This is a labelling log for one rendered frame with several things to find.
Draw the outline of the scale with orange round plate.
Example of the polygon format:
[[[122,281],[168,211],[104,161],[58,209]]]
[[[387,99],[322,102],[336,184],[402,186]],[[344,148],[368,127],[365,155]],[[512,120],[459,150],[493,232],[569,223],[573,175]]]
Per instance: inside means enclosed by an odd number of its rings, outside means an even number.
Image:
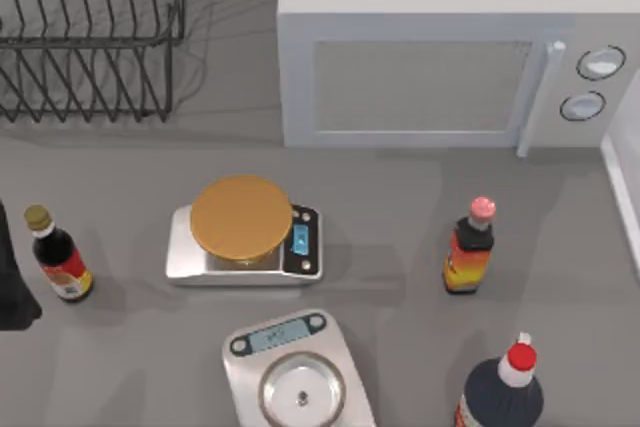
[[[165,263],[172,284],[286,287],[323,274],[320,212],[261,176],[221,177],[172,215]]]

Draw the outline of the orange bottle with pink cap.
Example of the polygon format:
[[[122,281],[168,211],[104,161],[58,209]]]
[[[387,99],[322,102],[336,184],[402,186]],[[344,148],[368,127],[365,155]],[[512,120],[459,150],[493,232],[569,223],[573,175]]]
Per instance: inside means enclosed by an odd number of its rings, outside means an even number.
[[[495,242],[495,214],[496,203],[479,196],[455,223],[442,270],[444,286],[450,294],[475,293],[482,283]]]

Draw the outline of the pale microwave oven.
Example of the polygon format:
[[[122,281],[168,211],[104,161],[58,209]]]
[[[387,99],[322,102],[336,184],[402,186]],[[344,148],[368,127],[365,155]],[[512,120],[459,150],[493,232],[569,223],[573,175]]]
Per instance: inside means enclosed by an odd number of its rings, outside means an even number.
[[[534,148],[597,147],[640,75],[640,0],[278,0],[280,96],[289,147],[516,151],[547,42],[566,52]],[[612,77],[576,65],[609,45]],[[607,105],[569,122],[563,100]]]

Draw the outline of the silver scale with steel bowl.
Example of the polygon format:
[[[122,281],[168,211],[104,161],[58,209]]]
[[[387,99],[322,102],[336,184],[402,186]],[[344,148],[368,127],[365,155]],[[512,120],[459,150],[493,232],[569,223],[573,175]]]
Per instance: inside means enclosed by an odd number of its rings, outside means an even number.
[[[240,427],[377,427],[339,323],[325,310],[239,329],[222,360]]]

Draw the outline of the dark bottle with gold cap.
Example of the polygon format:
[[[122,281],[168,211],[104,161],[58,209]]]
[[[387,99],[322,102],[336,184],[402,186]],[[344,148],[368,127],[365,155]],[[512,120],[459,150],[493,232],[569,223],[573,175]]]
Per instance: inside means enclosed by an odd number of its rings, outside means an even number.
[[[26,208],[24,218],[33,236],[32,251],[56,295],[66,302],[86,298],[94,285],[91,271],[72,236],[58,227],[40,204]]]

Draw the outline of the small microwave knob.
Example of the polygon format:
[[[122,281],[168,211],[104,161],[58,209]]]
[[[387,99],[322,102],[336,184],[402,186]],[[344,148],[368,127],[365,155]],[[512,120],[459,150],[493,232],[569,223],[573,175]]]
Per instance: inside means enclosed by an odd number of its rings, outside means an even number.
[[[563,100],[559,113],[569,122],[585,122],[597,117],[606,107],[605,97],[596,91],[569,96]]]

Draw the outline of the large dark bottle red cap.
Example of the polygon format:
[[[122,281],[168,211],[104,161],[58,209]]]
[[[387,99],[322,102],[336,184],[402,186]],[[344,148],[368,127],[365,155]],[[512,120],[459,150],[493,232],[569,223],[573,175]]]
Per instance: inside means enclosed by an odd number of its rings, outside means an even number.
[[[536,427],[544,409],[536,367],[532,337],[521,332],[502,356],[471,370],[452,427]]]

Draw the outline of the large microwave knob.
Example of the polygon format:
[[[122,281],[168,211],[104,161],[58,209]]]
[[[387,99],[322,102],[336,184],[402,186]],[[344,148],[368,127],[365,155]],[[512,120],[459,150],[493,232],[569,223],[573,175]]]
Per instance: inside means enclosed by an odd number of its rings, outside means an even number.
[[[577,62],[578,75],[588,81],[595,82],[615,75],[626,63],[626,53],[618,46],[607,47],[585,52]]]

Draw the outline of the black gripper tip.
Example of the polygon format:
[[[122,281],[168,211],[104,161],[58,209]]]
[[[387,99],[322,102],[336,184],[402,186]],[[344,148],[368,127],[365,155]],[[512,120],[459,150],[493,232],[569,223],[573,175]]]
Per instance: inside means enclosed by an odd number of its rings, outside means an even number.
[[[42,308],[16,262],[4,204],[0,200],[0,332],[24,331],[42,316]]]

